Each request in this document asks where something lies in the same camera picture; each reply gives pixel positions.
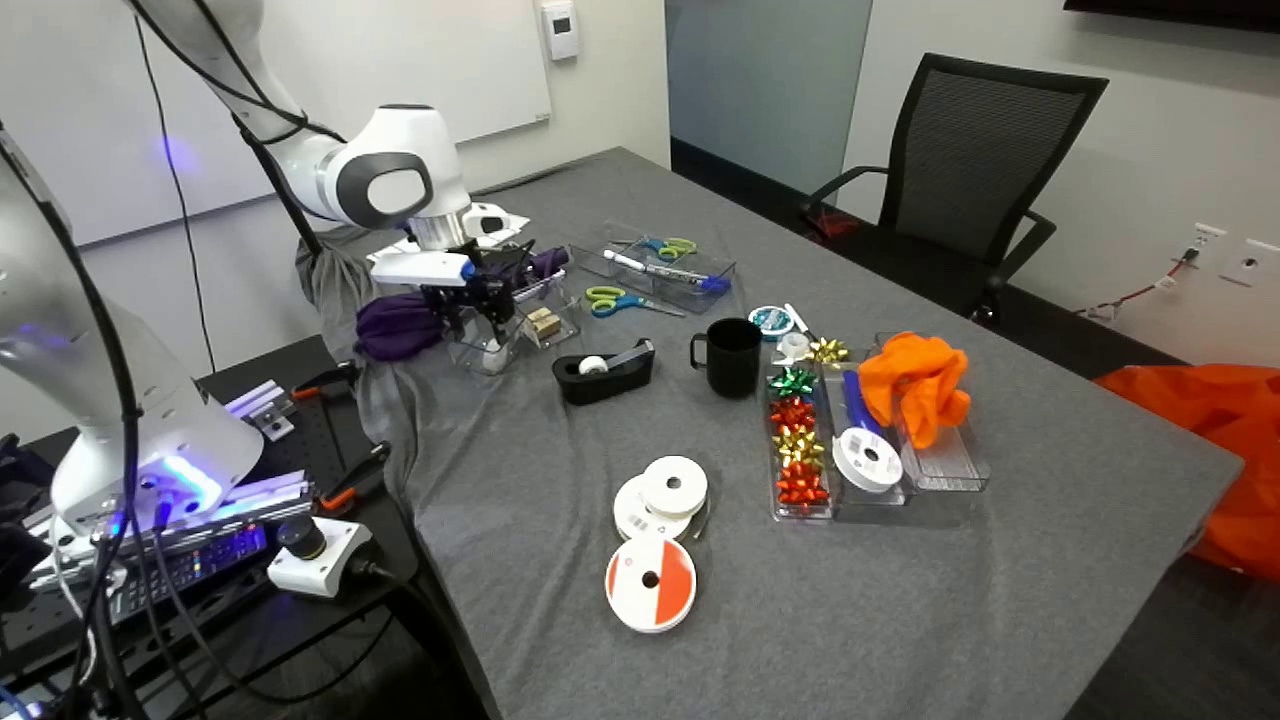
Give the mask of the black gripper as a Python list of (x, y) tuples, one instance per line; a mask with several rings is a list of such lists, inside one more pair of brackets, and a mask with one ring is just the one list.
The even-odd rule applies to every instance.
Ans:
[[(415, 292), (443, 324), (462, 314), (478, 314), (493, 324), (493, 357), (506, 361), (517, 324), (517, 278), (529, 265), (520, 234), (525, 218), (501, 204), (471, 204), (447, 224), (439, 245), (395, 242), (369, 255), (369, 278), (380, 287)], [(478, 322), (469, 322), (456, 342), (456, 361), (471, 366), (478, 357)]]

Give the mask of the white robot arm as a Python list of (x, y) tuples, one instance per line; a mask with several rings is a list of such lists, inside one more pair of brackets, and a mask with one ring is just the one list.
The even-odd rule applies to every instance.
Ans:
[(375, 106), (336, 131), (286, 98), (263, 57), (263, 0), (122, 0), (228, 108), (304, 235), (383, 234), (364, 269), (380, 287), (431, 302), (428, 322), (471, 342), (486, 369), (510, 353), (506, 242), (525, 229), (462, 190), (459, 151), (431, 106)]

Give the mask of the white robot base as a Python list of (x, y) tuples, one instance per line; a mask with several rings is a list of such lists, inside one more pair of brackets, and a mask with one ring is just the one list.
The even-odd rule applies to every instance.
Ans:
[(126, 519), (203, 536), (233, 519), (300, 515), (300, 474), (250, 479), (268, 437), (203, 395), (177, 353), (104, 302), (47, 186), (0, 131), (0, 369), (42, 393), (74, 428), (36, 523), (47, 555), (29, 589), (86, 573)]

